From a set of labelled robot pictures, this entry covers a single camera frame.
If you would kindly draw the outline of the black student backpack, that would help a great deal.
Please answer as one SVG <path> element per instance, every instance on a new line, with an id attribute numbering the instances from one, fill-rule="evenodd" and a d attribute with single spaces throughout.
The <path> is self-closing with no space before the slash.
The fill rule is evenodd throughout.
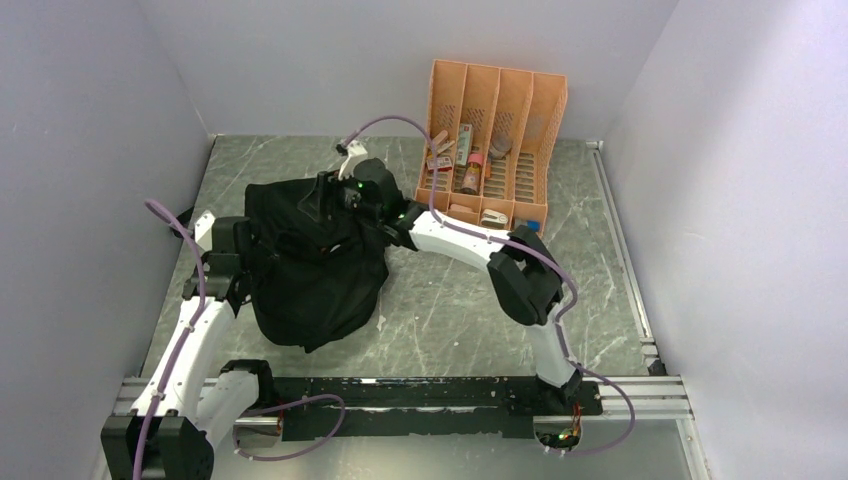
<path id="1" fill-rule="evenodd" d="M 315 180 L 250 184 L 241 215 L 256 228 L 247 304 L 258 328 L 307 353 L 365 325 L 389 276 L 382 235 L 347 215 L 318 222 L 300 209 Z"/>

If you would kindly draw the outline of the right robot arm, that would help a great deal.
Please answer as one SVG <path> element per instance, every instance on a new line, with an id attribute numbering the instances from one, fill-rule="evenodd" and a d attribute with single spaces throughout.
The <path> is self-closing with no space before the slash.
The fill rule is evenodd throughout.
<path id="1" fill-rule="evenodd" d="M 562 414 L 576 403 L 582 374 L 557 326 L 575 303 L 563 291 L 574 285 L 532 229 L 491 230 L 452 219 L 405 197 L 377 158 L 350 157 L 339 169 L 319 173 L 299 207 L 318 222 L 347 214 L 394 246 L 444 255 L 487 274 L 504 314 L 526 330 L 542 406 Z"/>

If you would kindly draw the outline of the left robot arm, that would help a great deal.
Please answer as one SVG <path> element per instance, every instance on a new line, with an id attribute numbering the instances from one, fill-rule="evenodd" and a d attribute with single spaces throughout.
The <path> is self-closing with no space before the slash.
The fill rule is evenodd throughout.
<path id="1" fill-rule="evenodd" d="M 248 218 L 210 212 L 194 234 L 201 269 L 184 284 L 165 353 L 128 412 L 111 415 L 101 430 L 114 479 L 208 479 L 215 449 L 240 415 L 264 415 L 279 398 L 265 360 L 230 360 L 206 386 L 214 354 L 249 300 L 255 241 Z"/>

